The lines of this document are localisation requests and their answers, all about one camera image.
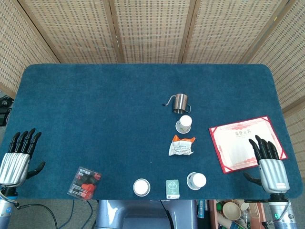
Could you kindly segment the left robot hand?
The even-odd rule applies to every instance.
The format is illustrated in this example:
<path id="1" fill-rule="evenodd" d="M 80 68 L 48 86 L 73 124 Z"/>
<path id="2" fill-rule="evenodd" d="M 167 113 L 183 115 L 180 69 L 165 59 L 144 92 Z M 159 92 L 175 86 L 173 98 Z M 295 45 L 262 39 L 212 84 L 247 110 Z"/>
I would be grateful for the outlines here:
<path id="1" fill-rule="evenodd" d="M 41 132 L 33 128 L 23 133 L 17 132 L 11 139 L 7 153 L 4 154 L 0 165 L 0 185 L 3 187 L 19 187 L 25 180 L 39 174 L 46 162 L 29 171 L 29 164 Z"/>

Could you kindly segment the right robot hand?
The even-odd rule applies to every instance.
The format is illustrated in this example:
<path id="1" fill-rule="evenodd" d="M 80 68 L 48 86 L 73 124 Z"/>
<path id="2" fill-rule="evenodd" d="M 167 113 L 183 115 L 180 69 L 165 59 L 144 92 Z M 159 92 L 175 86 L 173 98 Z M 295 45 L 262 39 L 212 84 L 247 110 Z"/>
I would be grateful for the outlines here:
<path id="1" fill-rule="evenodd" d="M 255 136 L 257 142 L 249 139 L 259 165 L 260 178 L 254 178 L 244 172 L 244 177 L 257 184 L 269 194 L 284 194 L 290 189 L 285 166 L 278 156 L 275 145 Z"/>

